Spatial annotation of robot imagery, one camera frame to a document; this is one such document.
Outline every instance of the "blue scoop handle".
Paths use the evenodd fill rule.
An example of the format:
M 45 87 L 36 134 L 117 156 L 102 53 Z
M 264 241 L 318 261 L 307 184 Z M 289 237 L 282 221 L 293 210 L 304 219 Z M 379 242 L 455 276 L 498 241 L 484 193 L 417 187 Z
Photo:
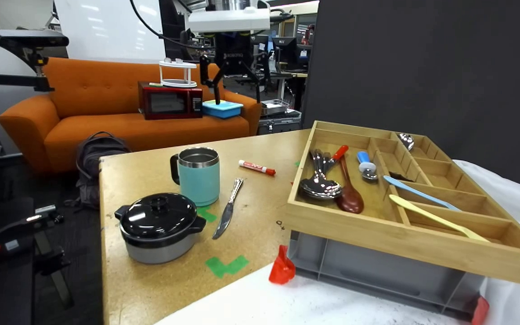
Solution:
M 425 193 L 423 193 L 421 191 L 415 190 L 412 187 L 410 187 L 408 185 L 405 185 L 402 181 L 399 181 L 398 179 L 394 179 L 394 178 L 392 178 L 390 176 L 386 176 L 386 175 L 384 175 L 384 179 L 386 179 L 386 181 L 388 183 L 390 183 L 390 184 L 392 184 L 392 185 L 394 185 L 394 186 L 396 186 L 396 187 L 398 187 L 400 189 L 407 190 L 410 193 L 415 193 L 419 197 L 423 197 L 423 198 L 426 198 L 427 200 L 431 200 L 431 201 L 435 202 L 436 204 L 440 204 L 442 206 L 450 208 L 450 210 L 461 211 L 459 208 L 457 208 L 456 206 L 450 204 L 449 202 L 445 202 L 445 201 L 439 200 L 436 197 L 430 196 L 429 194 L 425 194 Z
M 368 152 L 360 151 L 357 153 L 357 158 L 360 163 L 369 163 L 370 158 L 368 156 Z

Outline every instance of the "yellow spoon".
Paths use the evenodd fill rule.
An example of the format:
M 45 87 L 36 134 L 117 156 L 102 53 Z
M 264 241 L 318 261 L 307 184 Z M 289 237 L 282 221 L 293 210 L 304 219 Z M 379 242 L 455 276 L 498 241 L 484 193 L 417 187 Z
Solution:
M 453 228 L 456 231 L 460 231 L 463 234 L 467 235 L 467 237 L 469 237 L 469 238 L 477 239 L 478 241 L 488 242 L 488 240 L 486 238 L 484 238 L 481 235 L 477 234 L 476 232 L 468 229 L 467 227 L 459 226 L 456 223 L 452 223 L 448 220 L 440 218 L 439 216 L 435 216 L 431 212 L 425 211 L 425 210 L 419 208 L 418 206 L 413 205 L 411 202 L 408 202 L 407 200 L 403 199 L 402 197 L 398 197 L 398 196 L 392 195 L 392 194 L 388 195 L 388 197 L 390 197 L 390 199 L 392 201 L 394 201 L 396 204 L 402 206 L 403 208 L 417 212 L 419 214 L 422 214 L 423 216 L 425 216 L 427 218 L 431 218 L 438 223 L 444 224 L 445 226 Z

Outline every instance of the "orange sofa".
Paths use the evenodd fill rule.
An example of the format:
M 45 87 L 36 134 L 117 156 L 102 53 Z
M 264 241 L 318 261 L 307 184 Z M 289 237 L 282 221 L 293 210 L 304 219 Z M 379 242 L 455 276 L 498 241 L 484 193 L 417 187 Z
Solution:
M 218 119 L 150 120 L 138 113 L 138 81 L 159 81 L 157 64 L 132 64 L 50 58 L 44 67 L 56 90 L 9 107 L 0 123 L 37 172 L 64 172 L 76 168 L 78 144 L 97 131 L 126 140 L 134 151 L 240 138 L 256 134 L 261 105 L 250 97 L 224 90 L 220 97 L 244 104 L 240 116 Z M 209 66 L 209 75 L 218 72 Z M 165 68 L 167 78 L 183 79 L 181 69 Z M 201 86 L 200 67 L 192 70 Z

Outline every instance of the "black pot lid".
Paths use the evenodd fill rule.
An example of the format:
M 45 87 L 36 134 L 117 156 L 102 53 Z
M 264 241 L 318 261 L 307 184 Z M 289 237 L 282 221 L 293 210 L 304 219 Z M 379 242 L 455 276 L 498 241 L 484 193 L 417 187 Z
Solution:
M 156 239 L 179 234 L 196 216 L 196 205 L 189 198 L 178 193 L 160 193 L 134 202 L 120 222 L 128 235 Z

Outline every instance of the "blue container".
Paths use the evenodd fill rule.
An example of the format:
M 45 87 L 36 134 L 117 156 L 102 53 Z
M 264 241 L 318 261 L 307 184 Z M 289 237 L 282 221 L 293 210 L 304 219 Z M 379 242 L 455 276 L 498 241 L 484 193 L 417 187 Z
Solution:
M 205 115 L 212 115 L 220 119 L 227 119 L 229 117 L 240 115 L 240 111 L 244 105 L 241 103 L 232 103 L 227 101 L 220 101 L 216 105 L 215 100 L 205 101 L 202 103 L 202 112 Z
M 196 206 L 207 206 L 218 200 L 220 194 L 220 162 L 218 153 L 211 148 L 199 147 L 182 150 L 170 158 L 172 179 L 180 185 L 183 195 Z

